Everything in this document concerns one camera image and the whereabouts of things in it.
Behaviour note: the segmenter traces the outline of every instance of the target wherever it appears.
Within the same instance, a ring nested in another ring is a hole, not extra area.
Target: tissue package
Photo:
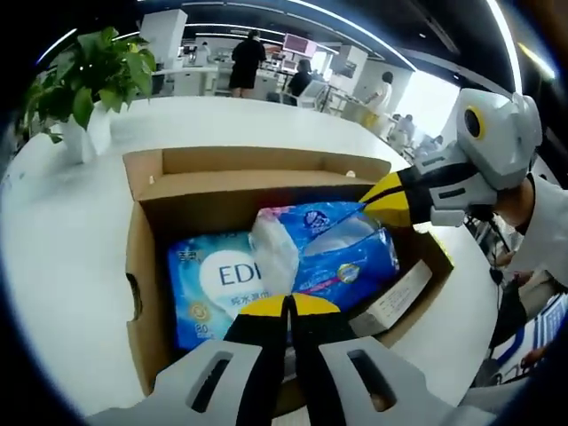
[[[271,294],[323,297],[342,311],[379,291],[398,272],[388,231],[357,202],[262,209],[250,234]]]
[[[176,305],[177,346],[191,350],[223,339],[239,311],[268,297],[251,256],[247,233],[202,235],[168,251]]]

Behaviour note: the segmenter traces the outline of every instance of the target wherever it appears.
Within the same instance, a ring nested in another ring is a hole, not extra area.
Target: ceiling light
[[[136,34],[140,34],[140,32],[139,32],[139,31],[134,31],[133,33],[128,33],[128,34],[125,34],[125,35],[119,35],[118,37],[113,38],[113,41],[114,41],[114,40],[120,40],[121,38],[126,38],[126,37],[130,37],[130,36],[135,36]]]
[[[47,56],[47,54],[52,51],[53,49],[55,49],[57,46],[59,46],[61,43],[63,43],[63,41],[68,38],[69,36],[71,36],[72,34],[75,33],[75,31],[77,30],[77,28],[73,28],[71,31],[69,31],[68,33],[66,33],[64,36],[62,36],[57,42],[55,42],[54,44],[52,44],[49,49],[47,51],[45,51],[43,53],[42,56],[39,57],[39,59],[35,62],[35,64],[39,64],[39,62],[45,58]]]
[[[507,48],[507,54],[509,55],[509,61],[511,63],[511,69],[513,71],[513,82],[515,84],[515,92],[523,94],[523,82],[521,80],[521,67],[518,65],[517,50],[515,49],[515,44],[513,42],[513,36],[507,26],[507,21],[505,16],[497,2],[495,0],[486,0],[497,26],[501,31],[503,40],[505,41],[505,47]]]
[[[246,35],[240,35],[240,34],[195,33],[195,35],[198,36],[198,37],[239,37],[239,38],[247,38]],[[265,42],[265,43],[270,43],[270,44],[278,44],[280,46],[282,46],[284,44],[282,42],[276,42],[274,40],[269,40],[267,38],[261,38],[260,41]]]
[[[363,27],[360,27],[359,25],[355,24],[354,22],[351,22],[350,20],[347,20],[346,18],[344,18],[343,16],[339,16],[336,13],[333,13],[327,9],[324,9],[322,7],[316,6],[315,4],[311,4],[311,3],[307,3],[304,0],[287,0],[290,3],[295,3],[295,4],[300,4],[302,6],[305,7],[309,7],[310,9],[313,9],[314,11],[318,11],[321,13],[326,14],[327,16],[334,18],[336,20],[340,20],[341,22],[343,22],[344,24],[349,25],[352,28],[357,29],[360,33],[363,33],[364,35],[372,38],[373,40],[375,40],[376,42],[378,42],[380,45],[382,45],[384,48],[386,48],[388,51],[390,51],[392,54],[394,54],[395,56],[397,56],[399,59],[401,59],[405,64],[407,64],[409,67],[411,67],[414,71],[418,71],[418,68],[416,68],[412,62],[410,62],[407,58],[405,58],[404,56],[402,56],[400,53],[398,53],[392,46],[390,46],[388,43],[384,42],[383,40],[381,40],[379,37],[377,37],[376,35],[370,33],[369,31],[367,31],[366,29],[364,29]]]
[[[518,47],[520,47],[521,51],[523,51],[523,53],[540,68],[540,71],[542,71],[545,77],[547,77],[549,80],[554,80],[556,78],[556,73],[554,72],[552,67],[547,64],[540,56],[531,51],[522,43],[519,43]]]
[[[235,24],[213,24],[213,23],[204,23],[204,24],[185,24],[186,27],[221,27],[221,28],[241,28],[241,29],[255,29],[260,31],[261,33],[271,33],[276,34],[277,36],[285,36],[286,33],[281,33],[280,31],[274,31],[273,29],[266,29],[266,28],[257,28],[257,27],[249,27],[247,25],[235,25]],[[331,53],[338,55],[338,51],[334,51],[333,49],[324,46],[323,44],[316,43],[318,47],[325,51],[330,51]]]

